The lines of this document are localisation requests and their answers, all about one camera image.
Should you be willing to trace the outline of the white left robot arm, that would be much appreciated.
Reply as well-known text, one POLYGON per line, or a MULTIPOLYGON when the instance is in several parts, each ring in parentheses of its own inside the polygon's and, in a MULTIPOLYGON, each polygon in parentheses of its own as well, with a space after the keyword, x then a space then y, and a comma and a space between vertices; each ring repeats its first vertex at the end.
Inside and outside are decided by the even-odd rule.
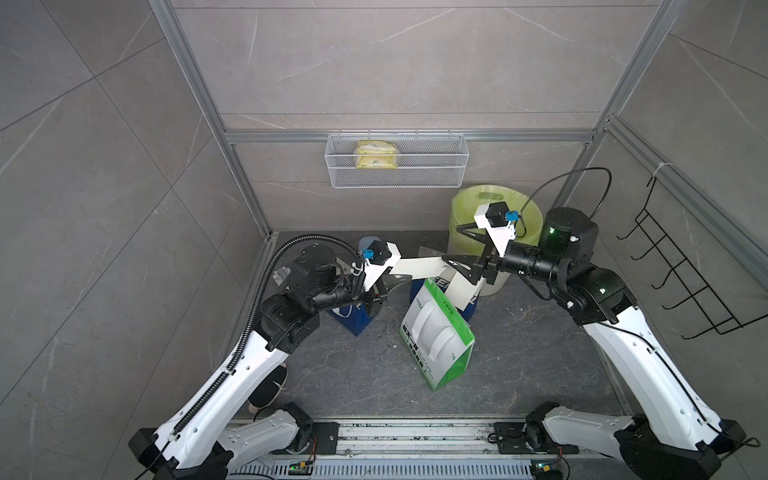
POLYGON ((401 258, 391 242, 357 249, 325 234, 299 235, 278 248, 233 351, 169 420, 137 431, 129 441, 136 460, 156 479, 224 479, 266 454, 304 449, 313 420, 294 403, 245 426, 230 421, 247 399, 274 386, 278 369, 319 327, 321 313, 355 304, 377 308, 410 281, 395 270, 401 258))

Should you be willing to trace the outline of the blue white paper bag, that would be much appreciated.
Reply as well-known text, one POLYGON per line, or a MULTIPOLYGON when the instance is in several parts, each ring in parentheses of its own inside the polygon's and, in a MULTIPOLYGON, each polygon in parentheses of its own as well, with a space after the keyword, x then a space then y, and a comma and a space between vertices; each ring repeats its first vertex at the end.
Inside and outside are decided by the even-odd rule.
POLYGON ((362 303, 334 308, 330 314, 355 337, 359 337, 376 317, 362 303))
MULTIPOLYGON (((442 294, 445 297, 448 297, 447 290, 450 288, 450 285, 451 285, 451 281, 449 279, 445 279, 443 277, 437 276, 437 277, 432 277, 431 281, 437 286, 437 288, 442 292, 442 294)), ((415 300, 417 294, 422 289, 424 282, 425 282, 424 279, 413 280, 411 282, 410 292, 409 292, 410 303, 412 303, 415 300)), ((451 301, 451 303, 454 305, 454 307, 456 308, 458 313, 461 315, 461 317, 467 323, 469 323, 476 312, 478 300, 479 300, 478 295, 472 296, 469 302, 463 308, 460 308, 458 305, 456 305, 454 301, 451 301)))

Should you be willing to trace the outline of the green trash bag liner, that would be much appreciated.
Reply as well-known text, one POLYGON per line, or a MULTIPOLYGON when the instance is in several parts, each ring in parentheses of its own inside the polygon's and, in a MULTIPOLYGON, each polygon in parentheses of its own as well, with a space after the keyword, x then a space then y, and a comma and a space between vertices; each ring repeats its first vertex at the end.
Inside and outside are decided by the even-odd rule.
MULTIPOLYGON (((456 230, 459 225, 474 222, 474 214, 480 205, 504 201, 510 210, 520 210, 527 200, 528 197, 520 192, 496 185, 475 185, 461 190, 451 202, 448 253, 474 256, 482 254, 481 243, 461 235, 456 230)), ((517 225, 516 240, 536 245, 541 234, 543 215, 534 201, 525 206, 522 215, 526 227, 517 225)))

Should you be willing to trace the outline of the small grey white gadget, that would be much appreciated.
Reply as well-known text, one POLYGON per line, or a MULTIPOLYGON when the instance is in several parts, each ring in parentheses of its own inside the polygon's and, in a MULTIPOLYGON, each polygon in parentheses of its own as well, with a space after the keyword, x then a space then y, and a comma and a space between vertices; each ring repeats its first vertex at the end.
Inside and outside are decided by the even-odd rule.
POLYGON ((290 278, 290 274, 291 269, 288 266, 281 266, 272 272, 272 279, 278 287, 285 288, 290 278))

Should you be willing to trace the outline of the yellow wet wipes pack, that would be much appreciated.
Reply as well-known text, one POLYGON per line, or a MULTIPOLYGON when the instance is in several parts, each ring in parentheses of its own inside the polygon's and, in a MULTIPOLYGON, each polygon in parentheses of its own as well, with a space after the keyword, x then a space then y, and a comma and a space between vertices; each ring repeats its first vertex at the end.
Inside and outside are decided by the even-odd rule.
POLYGON ((400 152, 397 146, 383 140, 361 140, 354 156, 357 169, 396 169, 400 152))

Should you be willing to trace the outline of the white trash bin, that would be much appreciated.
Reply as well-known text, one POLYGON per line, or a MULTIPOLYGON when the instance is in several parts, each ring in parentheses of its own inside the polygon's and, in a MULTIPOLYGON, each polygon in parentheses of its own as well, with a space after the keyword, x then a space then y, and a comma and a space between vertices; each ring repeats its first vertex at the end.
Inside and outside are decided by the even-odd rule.
POLYGON ((497 277, 493 284, 489 284, 485 282, 481 287, 478 295, 480 297, 486 297, 486 296, 491 296, 498 293, 501 290, 501 288, 505 285, 507 280, 508 280, 507 277, 497 277))

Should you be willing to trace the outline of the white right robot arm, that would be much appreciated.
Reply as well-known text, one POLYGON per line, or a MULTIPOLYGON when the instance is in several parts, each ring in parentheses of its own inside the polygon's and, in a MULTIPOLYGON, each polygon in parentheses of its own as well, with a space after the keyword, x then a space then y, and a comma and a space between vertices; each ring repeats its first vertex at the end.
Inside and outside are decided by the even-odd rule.
POLYGON ((614 271, 591 261, 599 227, 582 211, 550 210, 535 245, 517 241, 519 211, 480 206, 458 234, 483 246, 479 256, 447 255, 466 280, 499 273, 546 285, 549 299, 598 344, 640 404, 634 416, 606 416, 545 402, 523 429, 535 452, 574 446, 622 460, 641 479, 709 479, 747 443, 738 422, 721 418, 687 382, 655 338, 636 296, 614 271))

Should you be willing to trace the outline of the green white paper bag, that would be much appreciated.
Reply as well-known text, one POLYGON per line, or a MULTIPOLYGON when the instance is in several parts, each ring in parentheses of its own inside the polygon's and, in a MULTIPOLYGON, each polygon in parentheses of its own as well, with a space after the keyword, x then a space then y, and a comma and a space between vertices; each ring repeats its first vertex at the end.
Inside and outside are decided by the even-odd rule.
POLYGON ((474 333, 431 279, 410 304, 399 333, 432 390, 467 370, 474 333))

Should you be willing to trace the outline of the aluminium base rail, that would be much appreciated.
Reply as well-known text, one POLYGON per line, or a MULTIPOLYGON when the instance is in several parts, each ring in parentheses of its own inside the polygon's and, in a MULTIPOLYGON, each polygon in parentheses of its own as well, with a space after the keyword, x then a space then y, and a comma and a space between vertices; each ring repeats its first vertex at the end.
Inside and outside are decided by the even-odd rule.
POLYGON ((215 437, 225 479, 632 479, 585 447, 529 447, 520 419, 237 419, 215 437))

